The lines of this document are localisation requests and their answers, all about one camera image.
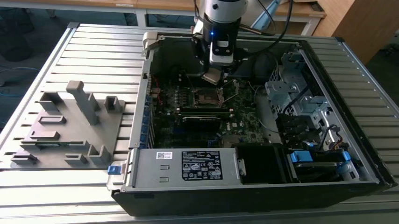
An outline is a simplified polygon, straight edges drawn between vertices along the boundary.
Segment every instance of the floor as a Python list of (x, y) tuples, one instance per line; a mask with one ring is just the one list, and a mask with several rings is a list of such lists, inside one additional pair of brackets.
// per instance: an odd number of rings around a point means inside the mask
[[(0, 67), (34, 67), (40, 69), (48, 55), (55, 47), (70, 22), (82, 22), (92, 24), (108, 25), (136, 25), (134, 14), (123, 13), (102, 13), (102, 12), (80, 12), (80, 11), (56, 11), (56, 18), (50, 18), (46, 10), (32, 9), (31, 20), (35, 30), (26, 34), (26, 39), (34, 49), (34, 55), (30, 59), (11, 63), (0, 56)], [(150, 26), (190, 28), (194, 25), (190, 16), (166, 16), (150, 15)], [(382, 84), (394, 101), (399, 104), (399, 53), (394, 53), (390, 57), (383, 52), (378, 53), (367, 68), (374, 74), (377, 80)], [(38, 72), (34, 70), (10, 70), (0, 73), (0, 94), (23, 95), (30, 87)], [(0, 95), (0, 130), (4, 127), (23, 96), (7, 97)]]

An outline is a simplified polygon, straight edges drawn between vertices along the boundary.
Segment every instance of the gray plastic block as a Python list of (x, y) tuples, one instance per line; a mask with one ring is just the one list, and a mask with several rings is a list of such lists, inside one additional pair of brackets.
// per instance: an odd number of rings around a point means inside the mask
[(58, 111), (58, 104), (62, 102), (63, 99), (56, 92), (44, 92), (38, 101), (46, 111)]
[(95, 111), (100, 110), (99, 103), (98, 103), (98, 101), (95, 99), (95, 95), (92, 93), (87, 93), (87, 99), (88, 99), (90, 105), (92, 106), (94, 110)]
[[(90, 93), (86, 95), (87, 102), (90, 102)], [(108, 113), (104, 100), (98, 100), (100, 109), (95, 113), (99, 117), (100, 125), (90, 125), (75, 99), (64, 99), (63, 102), (55, 105), (58, 107), (56, 111), (43, 110), (39, 113), (30, 134), (32, 132), (58, 132), (60, 137), (58, 140), (52, 140), (34, 139), (27, 136), (20, 142), (20, 147), (40, 162), (35, 164), (14, 164), (14, 167), (35, 170), (71, 168), (106, 169), (112, 163), (123, 111), (120, 113)], [(119, 100), (119, 105), (123, 109), (123, 100)], [(56, 117), (64, 117), (67, 122), (52, 124), (40, 122), (42, 118)], [(91, 145), (94, 145), (95, 150), (90, 151)], [(72, 155), (67, 158), (66, 154), (82, 154), (84, 157)]]
[(40, 150), (40, 147), (36, 145), (36, 143), (22, 143), (20, 147), (26, 150)]
[(11, 161), (19, 165), (32, 165), (38, 162), (38, 158), (30, 153), (16, 153), (14, 154)]
[(102, 150), (99, 152), (98, 149), (95, 148), (95, 146), (92, 145), (90, 147), (87, 155), (88, 155), (88, 159), (91, 159), (91, 161), (99, 165), (107, 164), (111, 160), (111, 154), (110, 154), (106, 146), (102, 146)]
[(86, 92), (83, 91), (84, 83), (82, 81), (71, 80), (67, 85), (67, 92), (74, 95), (78, 107), (86, 116), (86, 119), (91, 125), (96, 125), (99, 117), (95, 113), (92, 104), (90, 103)]
[(40, 116), (39, 123), (42, 124), (64, 124), (67, 119), (63, 115)]
[(32, 131), (30, 138), (38, 140), (58, 140), (60, 138), (60, 134), (56, 131)]
[(108, 113), (120, 113), (123, 111), (123, 107), (119, 103), (118, 96), (107, 96), (104, 105)]
[(64, 161), (71, 166), (79, 166), (87, 163), (87, 159), (82, 153), (66, 153)]
[(84, 140), (83, 143), (70, 143), (70, 147), (75, 150), (88, 150), (91, 144)]

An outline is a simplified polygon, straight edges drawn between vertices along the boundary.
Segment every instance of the table leg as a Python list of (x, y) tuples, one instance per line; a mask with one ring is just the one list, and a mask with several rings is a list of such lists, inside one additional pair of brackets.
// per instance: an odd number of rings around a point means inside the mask
[(310, 21), (307, 22), (301, 35), (303, 35), (303, 36), (311, 36), (311, 35), (314, 35), (314, 31), (317, 30), (319, 22), (321, 22), (321, 18), (313, 17), (310, 19)]
[(136, 17), (138, 17), (138, 26), (147, 27), (148, 17), (146, 9), (136, 9)]

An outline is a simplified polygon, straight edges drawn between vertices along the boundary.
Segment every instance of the motherboard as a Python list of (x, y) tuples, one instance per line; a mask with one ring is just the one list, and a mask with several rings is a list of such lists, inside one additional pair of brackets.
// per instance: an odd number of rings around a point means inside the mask
[(154, 147), (218, 148), (267, 141), (255, 104), (263, 91), (262, 86), (255, 88), (238, 78), (216, 86), (184, 72), (178, 79), (154, 77)]

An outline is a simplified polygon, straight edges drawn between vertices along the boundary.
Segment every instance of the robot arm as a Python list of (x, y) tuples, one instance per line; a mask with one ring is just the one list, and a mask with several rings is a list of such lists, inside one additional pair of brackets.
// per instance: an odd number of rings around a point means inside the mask
[(247, 0), (207, 0), (203, 17), (203, 39), (210, 45), (210, 63), (229, 66), (234, 52)]
[(238, 30), (266, 27), (270, 15), (262, 7), (267, 5), (274, 14), (281, 0), (203, 0), (200, 6), (196, 0), (194, 2), (198, 21), (192, 44), (203, 73), (211, 65), (222, 66), (223, 72), (234, 71), (246, 57), (245, 50), (237, 48)]

